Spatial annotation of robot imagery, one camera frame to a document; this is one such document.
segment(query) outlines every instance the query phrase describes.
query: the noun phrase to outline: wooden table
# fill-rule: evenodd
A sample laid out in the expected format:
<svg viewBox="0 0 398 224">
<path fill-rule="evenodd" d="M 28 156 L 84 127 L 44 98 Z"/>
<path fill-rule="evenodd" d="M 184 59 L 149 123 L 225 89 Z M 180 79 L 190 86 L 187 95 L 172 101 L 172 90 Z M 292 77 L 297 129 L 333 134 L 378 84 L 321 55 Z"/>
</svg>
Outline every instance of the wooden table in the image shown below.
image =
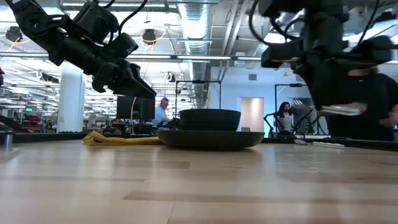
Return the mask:
<svg viewBox="0 0 398 224">
<path fill-rule="evenodd" d="M 61 223 L 398 223 L 398 154 L 258 145 L 15 144 L 0 164 L 0 220 Z"/>
</svg>

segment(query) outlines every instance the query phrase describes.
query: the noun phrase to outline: woman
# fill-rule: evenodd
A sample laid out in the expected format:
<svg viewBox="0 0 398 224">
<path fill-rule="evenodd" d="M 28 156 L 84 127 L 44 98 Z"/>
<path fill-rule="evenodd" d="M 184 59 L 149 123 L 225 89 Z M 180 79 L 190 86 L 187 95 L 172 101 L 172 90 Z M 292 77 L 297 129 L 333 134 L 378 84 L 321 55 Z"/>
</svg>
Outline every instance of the woman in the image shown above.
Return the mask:
<svg viewBox="0 0 398 224">
<path fill-rule="evenodd" d="M 332 137 L 393 141 L 398 124 L 398 83 L 377 67 L 352 70 L 334 91 L 334 104 L 358 108 L 359 116 L 329 115 Z"/>
<path fill-rule="evenodd" d="M 293 114 L 290 109 L 290 104 L 288 102 L 283 102 L 279 106 L 279 110 L 276 114 L 276 125 L 279 130 L 293 131 Z"/>
</svg>

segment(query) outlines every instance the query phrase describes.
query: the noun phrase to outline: computer screen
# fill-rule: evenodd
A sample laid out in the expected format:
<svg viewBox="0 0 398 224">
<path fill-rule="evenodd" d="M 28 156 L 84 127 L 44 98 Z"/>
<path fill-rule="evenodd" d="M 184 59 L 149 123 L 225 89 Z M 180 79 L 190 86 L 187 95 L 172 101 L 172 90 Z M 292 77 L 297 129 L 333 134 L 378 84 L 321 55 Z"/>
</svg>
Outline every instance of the computer screen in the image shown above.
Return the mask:
<svg viewBox="0 0 398 224">
<path fill-rule="evenodd" d="M 116 107 L 116 117 L 118 119 L 131 118 L 131 105 L 133 101 L 133 96 L 118 96 Z M 132 110 L 133 119 L 155 119 L 155 99 L 137 97 Z"/>
</svg>

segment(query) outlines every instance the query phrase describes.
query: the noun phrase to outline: yellow towel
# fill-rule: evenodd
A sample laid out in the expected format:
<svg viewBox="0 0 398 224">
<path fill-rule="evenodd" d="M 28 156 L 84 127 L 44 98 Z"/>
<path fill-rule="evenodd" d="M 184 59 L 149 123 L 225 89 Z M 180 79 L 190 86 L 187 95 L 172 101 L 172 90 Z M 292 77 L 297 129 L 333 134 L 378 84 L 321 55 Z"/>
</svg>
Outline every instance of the yellow towel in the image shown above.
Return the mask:
<svg viewBox="0 0 398 224">
<path fill-rule="evenodd" d="M 83 142 L 89 146 L 127 146 L 145 144 L 163 144 L 158 137 L 148 138 L 107 138 L 102 134 L 92 131 L 83 138 Z"/>
</svg>

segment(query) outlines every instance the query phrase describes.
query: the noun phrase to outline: white column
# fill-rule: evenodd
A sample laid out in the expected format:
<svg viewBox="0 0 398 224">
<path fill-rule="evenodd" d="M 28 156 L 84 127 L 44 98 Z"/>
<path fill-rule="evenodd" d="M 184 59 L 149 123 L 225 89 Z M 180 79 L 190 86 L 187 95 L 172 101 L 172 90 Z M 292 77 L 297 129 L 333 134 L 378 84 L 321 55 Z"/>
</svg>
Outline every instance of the white column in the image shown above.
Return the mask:
<svg viewBox="0 0 398 224">
<path fill-rule="evenodd" d="M 83 130 L 86 75 L 69 62 L 62 64 L 57 132 Z"/>
</svg>

